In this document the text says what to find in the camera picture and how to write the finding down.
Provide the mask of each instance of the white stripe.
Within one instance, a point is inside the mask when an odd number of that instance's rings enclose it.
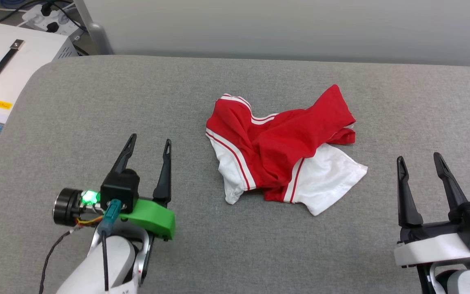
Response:
[[[297,177],[297,172],[299,170],[300,162],[302,161],[302,158],[295,163],[293,166],[293,171],[291,171],[291,182],[288,184],[288,188],[286,189],[286,193],[284,194],[284,202],[286,203],[295,203],[289,202],[289,199],[291,199],[291,193],[293,193],[293,186],[295,186],[295,177]]]
[[[251,113],[251,104],[248,101],[244,100],[244,98],[242,98],[242,97],[233,97],[229,94],[224,94],[224,96],[220,97],[220,99],[240,102],[242,105],[246,106],[246,108],[248,108],[250,110],[250,113]],[[269,121],[274,120],[275,115],[278,115],[278,114],[270,114],[270,115],[265,116],[265,117],[256,117],[253,114],[251,114],[251,122],[254,123],[255,125],[263,125],[263,124],[265,124]]]
[[[235,147],[235,145],[233,145],[230,141],[224,139],[222,136],[218,134],[215,134],[215,132],[213,132],[212,130],[207,128],[206,133],[212,136],[213,138],[219,140],[220,142],[224,143],[226,146],[230,147],[233,150],[233,152],[235,152],[235,156],[237,156],[237,158],[239,159],[240,164],[242,165],[242,170],[244,171],[244,175],[246,175],[246,179],[248,180],[248,184],[250,185],[248,190],[255,189],[256,188],[255,180],[253,179],[253,176],[251,175],[250,169],[248,169],[248,165],[246,164],[246,160],[244,159],[244,156],[242,156],[242,152],[240,152],[240,150],[237,147]]]

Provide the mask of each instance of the gray table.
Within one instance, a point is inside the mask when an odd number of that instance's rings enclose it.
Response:
[[[224,201],[205,122],[223,93],[254,115],[305,108],[338,84],[357,123],[339,146],[369,166],[340,201],[313,217],[258,192]],[[67,230],[51,209],[64,187],[98,188],[129,134],[130,167],[151,196],[164,140],[173,142],[175,240],[155,244],[141,293],[419,293],[394,263],[396,158],[405,156],[427,222],[448,206],[432,153],[470,199],[470,68],[295,61],[92,56],[39,69],[0,138],[0,293],[34,293],[52,243]],[[55,292],[92,235],[66,238],[47,270]]]

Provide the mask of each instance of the power strip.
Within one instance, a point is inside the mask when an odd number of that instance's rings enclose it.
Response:
[[[41,12],[42,8],[42,5],[36,5],[23,15],[22,18],[26,25],[35,30],[50,31],[59,35],[69,36],[72,42],[80,38],[83,31],[69,20],[64,13],[51,11],[50,15],[44,16]]]

